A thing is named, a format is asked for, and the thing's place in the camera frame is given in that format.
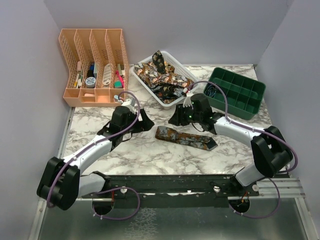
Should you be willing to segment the orange floral tie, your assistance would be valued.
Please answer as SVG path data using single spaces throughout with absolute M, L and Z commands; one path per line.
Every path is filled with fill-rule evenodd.
M 180 132 L 166 126 L 157 127 L 155 138 L 161 141 L 190 146 L 206 151 L 212 151 L 218 146 L 212 137 Z

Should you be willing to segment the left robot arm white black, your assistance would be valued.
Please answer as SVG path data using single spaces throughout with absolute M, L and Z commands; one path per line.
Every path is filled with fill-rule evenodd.
M 83 172 L 122 143 L 124 135 L 147 132 L 153 126 L 144 109 L 134 111 L 128 106 L 117 106 L 111 120 L 87 145 L 64 158 L 52 157 L 47 162 L 36 194 L 61 210 L 69 209 L 78 197 L 92 192 L 106 197 L 111 190 L 108 177 L 95 172 L 82 179 Z

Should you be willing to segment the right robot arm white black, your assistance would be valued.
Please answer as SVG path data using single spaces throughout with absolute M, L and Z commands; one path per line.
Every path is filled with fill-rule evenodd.
M 202 93 L 187 97 L 185 101 L 188 106 L 176 105 L 169 124 L 186 126 L 197 123 L 206 132 L 231 138 L 251 148 L 253 163 L 230 179 L 229 189 L 234 195 L 242 195 L 258 180 L 273 178 L 294 158 L 277 127 L 254 128 L 227 118 L 223 113 L 214 112 Z

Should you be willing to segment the pile of patterned ties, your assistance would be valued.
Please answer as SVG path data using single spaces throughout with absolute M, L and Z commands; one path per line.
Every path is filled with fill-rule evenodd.
M 136 63 L 135 74 L 164 104 L 170 104 L 183 96 L 183 89 L 195 81 L 180 74 L 175 67 L 165 61 L 160 50 L 156 51 L 148 62 Z

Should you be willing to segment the rolled tie in tray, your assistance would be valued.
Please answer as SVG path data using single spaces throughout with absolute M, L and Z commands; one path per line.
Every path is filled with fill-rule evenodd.
M 210 98 L 214 98 L 216 93 L 219 93 L 220 91 L 212 84 L 207 84 L 203 93 Z

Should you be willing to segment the teal eraser block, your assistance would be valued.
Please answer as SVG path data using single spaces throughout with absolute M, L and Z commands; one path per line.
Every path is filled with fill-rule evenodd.
M 121 82 L 120 80 L 116 80 L 116 81 L 114 82 L 114 88 L 115 88 L 115 89 L 122 89 L 122 88 L 123 88 L 122 82 Z

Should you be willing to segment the pink marker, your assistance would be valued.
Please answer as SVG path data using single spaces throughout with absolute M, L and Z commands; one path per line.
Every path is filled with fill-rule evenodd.
M 123 88 L 124 88 L 125 83 L 124 83 L 124 80 L 123 80 L 122 76 L 120 75 L 119 71 L 116 70 L 116 71 L 115 71 L 115 74 L 116 74 L 116 76 L 117 76 L 117 79 L 116 79 L 115 81 L 121 81 L 121 82 L 122 82 L 122 85 L 123 85 Z

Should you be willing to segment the green compartment tray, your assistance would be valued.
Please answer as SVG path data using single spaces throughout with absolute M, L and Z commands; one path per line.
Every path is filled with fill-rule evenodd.
M 223 93 L 216 93 L 214 98 L 207 96 L 213 108 L 225 111 L 225 95 L 230 115 L 251 120 L 258 114 L 266 90 L 264 83 L 220 67 L 213 70 L 209 81 L 223 90 Z

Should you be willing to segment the round blue tin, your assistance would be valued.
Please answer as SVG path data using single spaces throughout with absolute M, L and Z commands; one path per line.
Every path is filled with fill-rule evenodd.
M 95 88 L 97 80 L 94 76 L 88 77 L 85 80 L 85 86 L 89 89 Z

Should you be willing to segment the peach plastic desk organizer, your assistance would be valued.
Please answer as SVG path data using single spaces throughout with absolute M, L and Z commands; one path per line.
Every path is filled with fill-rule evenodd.
M 121 28 L 64 28 L 58 41 L 69 71 L 63 99 L 70 107 L 116 107 L 115 96 L 129 87 L 129 61 Z M 124 80 L 114 88 L 116 71 Z M 95 88 L 85 80 L 96 78 Z

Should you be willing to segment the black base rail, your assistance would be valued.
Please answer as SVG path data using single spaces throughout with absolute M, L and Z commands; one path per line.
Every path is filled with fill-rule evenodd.
M 253 186 L 236 185 L 231 174 L 191 175 L 109 175 L 103 191 L 115 188 L 113 193 L 88 193 L 84 199 L 93 199 L 106 206 L 114 201 L 115 208 L 132 209 L 140 201 L 142 208 L 227 208 L 229 200 L 257 197 Z

